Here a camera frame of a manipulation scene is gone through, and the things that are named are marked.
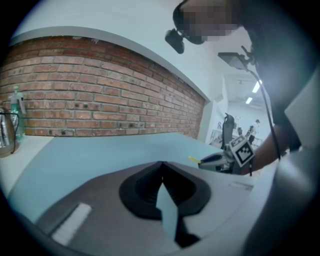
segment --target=white wall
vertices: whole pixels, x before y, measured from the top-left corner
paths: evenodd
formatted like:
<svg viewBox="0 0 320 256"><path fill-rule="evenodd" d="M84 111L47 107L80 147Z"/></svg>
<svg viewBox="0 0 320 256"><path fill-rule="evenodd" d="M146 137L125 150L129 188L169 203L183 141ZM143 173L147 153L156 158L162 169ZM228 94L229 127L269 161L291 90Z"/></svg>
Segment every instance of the white wall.
<svg viewBox="0 0 320 256"><path fill-rule="evenodd" d="M218 123L223 124L226 113L228 112L229 99L227 94L227 87L224 77L222 78L222 94L215 100L215 107L213 109L214 116L211 120L212 129L217 129Z"/></svg>
<svg viewBox="0 0 320 256"><path fill-rule="evenodd" d="M212 44L184 41L184 54L165 42L174 28L173 10L180 0L43 0L20 24L11 44L45 36L79 36L115 43L162 65L186 81L207 102L222 94ZM212 109L203 112L199 136L211 133Z"/></svg>
<svg viewBox="0 0 320 256"><path fill-rule="evenodd" d="M267 110L265 109L252 108L243 103L229 102L227 113L232 115L234 118L241 117L239 121L239 127L242 128L243 134L247 133L249 126L252 125L252 123L257 119L260 120L258 134L256 135L257 138L265 140L271 131Z"/></svg>

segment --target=person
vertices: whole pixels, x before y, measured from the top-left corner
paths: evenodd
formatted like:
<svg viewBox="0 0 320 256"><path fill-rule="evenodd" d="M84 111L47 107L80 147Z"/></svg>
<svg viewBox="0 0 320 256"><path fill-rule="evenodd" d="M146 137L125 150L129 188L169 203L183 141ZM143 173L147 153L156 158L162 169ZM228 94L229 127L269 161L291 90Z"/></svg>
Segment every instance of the person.
<svg viewBox="0 0 320 256"><path fill-rule="evenodd" d="M271 104L273 129L280 154L301 143L285 109L307 84L319 63L316 8L284 0L185 0L173 12L179 32L190 39L210 41L240 27L248 32L250 52ZM272 134L255 150L252 171L278 157ZM249 167L243 169L243 175Z"/></svg>
<svg viewBox="0 0 320 256"><path fill-rule="evenodd" d="M259 119L255 120L253 124L250 125L248 133L249 133L249 142L252 145L252 142L254 142L256 134L258 133L260 121Z"/></svg>

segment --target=white countertop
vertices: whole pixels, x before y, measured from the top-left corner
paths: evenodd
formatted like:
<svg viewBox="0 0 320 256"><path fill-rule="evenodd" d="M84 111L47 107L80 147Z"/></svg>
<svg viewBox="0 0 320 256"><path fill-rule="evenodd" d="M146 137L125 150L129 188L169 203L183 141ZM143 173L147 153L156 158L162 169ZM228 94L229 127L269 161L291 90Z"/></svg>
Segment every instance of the white countertop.
<svg viewBox="0 0 320 256"><path fill-rule="evenodd" d="M15 153L0 158L0 185L7 198L24 169L52 136L25 136Z"/></svg>

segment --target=black opening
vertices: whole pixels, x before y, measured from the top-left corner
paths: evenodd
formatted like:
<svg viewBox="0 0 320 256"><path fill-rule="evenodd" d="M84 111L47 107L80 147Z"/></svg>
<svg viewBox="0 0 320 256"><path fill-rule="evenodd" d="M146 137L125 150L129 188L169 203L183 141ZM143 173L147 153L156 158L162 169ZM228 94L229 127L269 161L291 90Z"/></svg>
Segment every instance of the black opening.
<svg viewBox="0 0 320 256"><path fill-rule="evenodd" d="M162 182L182 217L199 213L211 197L210 187L204 180L159 161L124 180L119 188L120 199L134 215L161 220L156 202Z"/></svg>

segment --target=kettle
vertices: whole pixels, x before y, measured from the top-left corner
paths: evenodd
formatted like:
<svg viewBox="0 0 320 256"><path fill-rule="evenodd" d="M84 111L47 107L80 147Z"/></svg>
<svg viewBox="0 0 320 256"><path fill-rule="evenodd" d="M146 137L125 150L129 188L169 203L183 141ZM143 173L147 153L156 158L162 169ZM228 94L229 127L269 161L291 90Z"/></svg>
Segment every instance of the kettle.
<svg viewBox="0 0 320 256"><path fill-rule="evenodd" d="M12 122L11 116L17 116L15 125ZM13 154L18 148L18 143L16 143L18 125L19 116L16 113L9 112L3 106L3 103L0 102L0 158Z"/></svg>

